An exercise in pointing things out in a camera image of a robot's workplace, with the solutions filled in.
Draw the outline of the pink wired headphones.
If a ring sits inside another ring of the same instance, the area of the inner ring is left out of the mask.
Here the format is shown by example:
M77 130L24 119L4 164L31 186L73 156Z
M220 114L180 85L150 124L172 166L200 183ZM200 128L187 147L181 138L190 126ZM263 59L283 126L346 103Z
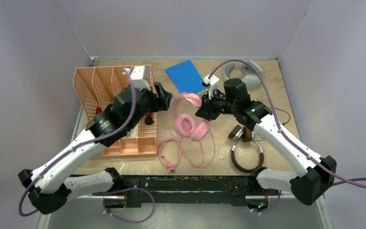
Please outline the pink wired headphones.
M214 136L211 132L211 122L202 120L196 123L194 118L189 114L179 114L179 106L182 100L186 100L196 108L200 108L202 100L200 96L193 93L181 93L171 101L172 115L174 118L174 130L172 134L174 137L167 137L159 143L157 146L157 152L160 163L167 169L169 174L175 173L176 167L180 164L182 157L185 157L189 164L197 168L207 168L213 162L216 156L216 143ZM208 163L205 162L205 152L202 145L202 140L210 135L213 143L213 155ZM177 144L177 161L172 163L162 153L163 146L168 142L175 142ZM202 153L202 161L199 164L194 163L187 155L182 146L182 142L200 144L200 150Z

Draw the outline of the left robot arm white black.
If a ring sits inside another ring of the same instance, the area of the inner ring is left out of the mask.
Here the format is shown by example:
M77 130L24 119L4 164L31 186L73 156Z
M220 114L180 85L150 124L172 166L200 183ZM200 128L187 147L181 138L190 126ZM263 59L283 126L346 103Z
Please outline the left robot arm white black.
M73 172L125 137L148 112L168 110L172 98L173 94L164 90L160 82L142 89L124 88L114 97L113 103L97 114L53 159L37 169L24 169L18 174L26 188L18 205L19 214L28 216L22 211L26 197L36 212L50 214L80 196L100 192L121 193L123 179L115 168L80 177L74 177Z

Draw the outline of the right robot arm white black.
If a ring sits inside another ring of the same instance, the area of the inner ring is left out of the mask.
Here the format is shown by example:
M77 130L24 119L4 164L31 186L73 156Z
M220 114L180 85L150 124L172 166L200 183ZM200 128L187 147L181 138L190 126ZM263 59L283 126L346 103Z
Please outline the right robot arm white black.
M208 121L220 114L233 115L239 124L268 142L294 170L257 169L248 182L250 191L254 194L266 189L290 192L301 203L312 205L333 185L337 162L308 148L276 120L268 106L251 100L242 80L225 81L223 93L216 88L218 82L215 76L203 78L202 85L208 92L202 96L201 107L195 115Z

